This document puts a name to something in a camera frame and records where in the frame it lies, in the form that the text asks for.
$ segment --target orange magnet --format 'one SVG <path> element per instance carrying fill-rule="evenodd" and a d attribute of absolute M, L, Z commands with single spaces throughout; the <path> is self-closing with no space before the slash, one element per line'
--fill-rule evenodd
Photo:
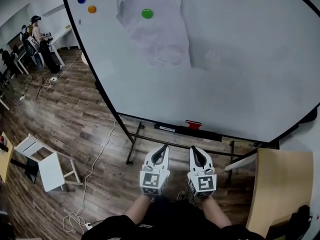
<path fill-rule="evenodd" d="M 97 8 L 94 5 L 88 7 L 88 12 L 94 14 L 97 11 Z"/>

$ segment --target white chair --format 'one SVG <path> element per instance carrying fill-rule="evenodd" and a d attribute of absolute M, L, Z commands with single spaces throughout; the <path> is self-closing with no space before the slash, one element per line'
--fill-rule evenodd
<path fill-rule="evenodd" d="M 35 154 L 41 148 L 49 150 L 50 152 L 52 152 L 52 154 L 44 158 L 43 160 L 38 160 L 32 157 L 32 155 Z M 43 187 L 46 192 L 52 191 L 58 187 L 61 187 L 61 189 L 64 190 L 64 184 L 83 185 L 83 183 L 80 182 L 74 161 L 70 157 L 62 153 L 59 153 L 54 149 L 50 148 L 49 146 L 43 144 L 40 140 L 32 136 L 30 133 L 28 137 L 24 141 L 22 141 L 18 146 L 15 146 L 14 149 L 22 155 L 38 163 Z M 72 171 L 68 172 L 67 174 L 63 174 L 58 154 L 70 160 Z M 76 181 L 65 180 L 66 177 L 72 174 L 74 174 Z"/>

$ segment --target whiteboard frame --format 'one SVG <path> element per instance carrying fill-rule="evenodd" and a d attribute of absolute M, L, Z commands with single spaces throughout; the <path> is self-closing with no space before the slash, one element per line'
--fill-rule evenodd
<path fill-rule="evenodd" d="M 304 1 L 319 17 L 320 17 L 320 10 L 310 1 L 310 0 L 302 0 Z M 126 128 L 126 126 L 124 125 L 123 121 L 121 120 L 120 116 L 119 115 L 124 115 L 124 116 L 127 116 L 127 117 L 131 117 L 131 118 L 136 118 L 136 119 L 139 119 L 139 120 L 143 120 L 143 121 L 149 121 L 149 122 L 153 122 L 153 123 L 158 123 L 158 124 L 164 124 L 164 125 L 167 125 L 167 123 L 163 123 L 163 122 L 159 122 L 159 121 L 154 121 L 154 120 L 150 120 L 150 119 L 147 119 L 147 118 L 142 118 L 142 117 L 137 117 L 137 116 L 132 116 L 132 115 L 129 115 L 129 114 L 123 114 L 123 113 L 120 113 L 120 112 L 117 112 L 116 109 L 114 108 L 114 106 L 112 105 L 106 91 L 104 90 L 104 88 L 102 87 L 102 84 L 92 66 L 92 63 L 90 61 L 90 58 L 88 57 L 88 54 L 86 52 L 86 49 L 82 43 L 82 40 L 81 40 L 81 37 L 78 33 L 78 29 L 77 29 L 77 26 L 75 24 L 75 21 L 73 19 L 73 16 L 72 16 L 72 13 L 71 13 L 71 10 L 70 10 L 70 7 L 69 7 L 69 4 L 68 4 L 68 0 L 63 0 L 64 2 L 64 5 L 65 5 L 65 9 L 66 9 L 66 12 L 67 12 L 67 15 L 69 17 L 69 20 L 70 20 L 70 23 L 71 23 L 71 26 L 73 28 L 73 31 L 74 31 L 74 34 L 77 38 L 77 41 L 81 47 L 81 50 L 84 54 L 84 57 L 86 58 L 86 61 L 96 79 L 96 86 L 97 86 L 97 89 L 98 91 L 100 92 L 104 102 L 106 103 L 106 105 L 108 106 L 108 108 L 110 109 L 111 113 L 113 114 L 113 116 L 115 117 L 115 119 L 117 120 L 117 122 L 120 124 L 122 130 L 124 131 L 124 133 L 127 135 L 127 137 L 130 139 L 130 141 L 134 144 L 135 142 L 135 139 L 133 139 L 133 136 L 136 137 L 136 138 L 139 138 L 137 135 L 138 134 L 134 134 L 134 133 L 130 133 L 128 131 L 128 129 Z M 318 106 L 320 105 L 320 102 L 310 111 L 312 112 L 314 109 L 316 109 Z M 245 141 L 249 141 L 249 142 L 255 142 L 255 143 L 259 143 L 261 145 L 259 145 L 259 147 L 265 147 L 266 145 L 267 146 L 270 146 L 270 144 L 276 144 L 279 142 L 280 139 L 284 138 L 285 136 L 287 136 L 289 133 L 291 133 L 292 131 L 294 131 L 296 128 L 299 127 L 299 122 L 301 121 L 299 120 L 296 124 L 294 124 L 292 127 L 290 127 L 288 130 L 286 130 L 284 133 L 282 133 L 281 135 L 279 135 L 278 137 L 276 137 L 275 139 L 271 140 L 270 142 L 263 142 L 263 141 L 259 141 L 259 140 L 254 140 L 254 139 L 247 139 L 247 138 L 240 138 L 240 137 L 236 137 L 236 136 L 229 136 L 229 135 L 224 135 L 224 134 L 220 134 L 218 132 L 212 132 L 214 134 L 217 134 L 219 136 L 222 136 L 222 137 L 227 137 L 227 138 L 232 138 L 232 139 L 238 139 L 238 140 L 245 140 Z M 246 157 L 248 156 L 251 156 L 253 155 L 253 151 L 247 153 L 246 155 L 243 155 L 241 156 L 241 158 L 238 158 L 236 160 L 233 161 L 233 163 L 235 163 L 236 161 L 239 161 L 239 160 L 242 160 L 242 159 L 245 159 Z"/>

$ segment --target white wall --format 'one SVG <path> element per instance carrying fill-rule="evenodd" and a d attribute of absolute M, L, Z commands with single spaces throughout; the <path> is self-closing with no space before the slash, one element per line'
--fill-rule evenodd
<path fill-rule="evenodd" d="M 39 27 L 42 32 L 54 35 L 60 29 L 70 25 L 65 8 L 44 16 L 50 10 L 63 5 L 63 0 L 0 0 L 0 46 L 5 45 L 19 33 L 23 24 L 27 25 L 33 15 L 42 17 Z M 57 42 L 55 47 L 76 46 L 73 36 L 66 36 L 66 42 Z"/>
<path fill-rule="evenodd" d="M 32 14 L 29 14 L 28 7 L 29 5 L 27 4 L 0 27 L 1 45 L 6 45 L 21 31 L 22 25 L 28 24 L 30 18 L 33 16 Z"/>
<path fill-rule="evenodd" d="M 304 240 L 312 240 L 320 230 L 320 110 L 313 122 L 301 124 L 297 130 L 281 140 L 280 149 L 313 152 L 313 190 L 311 212 L 313 219 Z"/>

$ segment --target wooden floor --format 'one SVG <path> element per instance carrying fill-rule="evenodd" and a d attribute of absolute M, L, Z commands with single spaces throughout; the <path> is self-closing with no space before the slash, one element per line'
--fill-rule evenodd
<path fill-rule="evenodd" d="M 78 49 L 61 52 L 66 69 L 79 53 Z M 32 81 L 45 71 L 30 70 Z M 39 88 L 42 78 L 30 84 L 22 104 L 17 101 L 23 95 L 22 83 L 26 75 L 11 80 L 3 100 L 10 107 L 7 111 L 0 105 L 0 130 L 5 131 L 13 145 L 18 145 L 28 133 L 34 135 L 53 149 L 75 160 L 82 180 L 90 173 L 95 158 L 108 140 L 114 124 L 114 117 L 95 89 L 95 78 L 89 67 L 81 61 L 81 54 L 73 66 L 44 91 Z M 28 87 L 30 78 L 24 83 Z M 124 118 L 131 132 L 137 129 L 138 121 Z M 140 133 L 182 145 L 196 145 L 208 150 L 230 152 L 228 141 L 215 142 L 200 138 L 156 130 L 150 122 L 144 123 Z M 85 209 L 80 213 L 87 222 L 95 222 L 109 216 L 121 215 L 139 196 L 139 175 L 145 155 L 159 144 L 138 139 L 131 159 L 133 165 L 125 165 L 131 143 L 116 123 L 110 143 L 95 164 L 93 175 L 88 178 Z M 236 153 L 243 154 L 252 147 L 245 143 L 236 144 Z M 255 167 L 250 165 L 233 171 L 232 182 L 226 186 L 228 173 L 223 171 L 230 157 L 211 155 L 217 174 L 217 191 L 214 196 L 234 224 L 245 224 L 252 201 Z M 13 158 L 20 162 L 26 159 L 14 152 Z M 189 151 L 170 147 L 169 182 L 165 195 L 174 200 L 179 191 L 184 190 L 189 171 Z M 62 160 L 62 170 L 71 170 Z M 41 177 L 32 184 L 23 170 L 10 165 L 7 182 L 2 187 L 10 223 L 19 237 L 41 237 L 50 240 L 80 239 L 82 230 L 67 233 L 62 228 L 63 217 L 76 212 L 83 197 L 83 186 L 68 187 L 68 193 L 44 192 Z"/>

